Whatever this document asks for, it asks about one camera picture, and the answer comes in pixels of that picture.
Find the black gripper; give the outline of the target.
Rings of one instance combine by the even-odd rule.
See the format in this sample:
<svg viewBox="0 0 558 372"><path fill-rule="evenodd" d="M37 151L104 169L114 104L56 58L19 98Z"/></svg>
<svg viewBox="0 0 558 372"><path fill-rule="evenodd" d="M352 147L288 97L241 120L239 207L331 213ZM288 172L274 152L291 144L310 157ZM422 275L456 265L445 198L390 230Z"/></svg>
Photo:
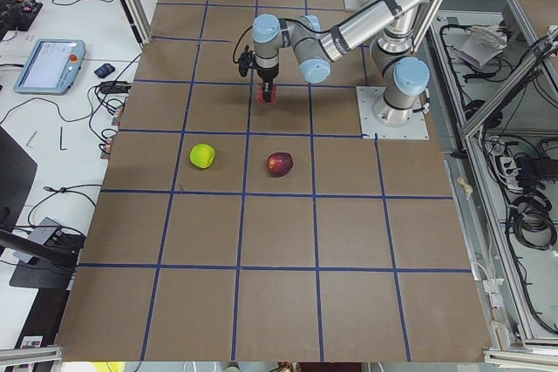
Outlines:
<svg viewBox="0 0 558 372"><path fill-rule="evenodd" d="M269 103L270 90L273 88L274 79L279 74L279 66L278 65L275 65L273 67L257 66L256 72L258 77L261 79L260 100L263 103Z"/></svg>

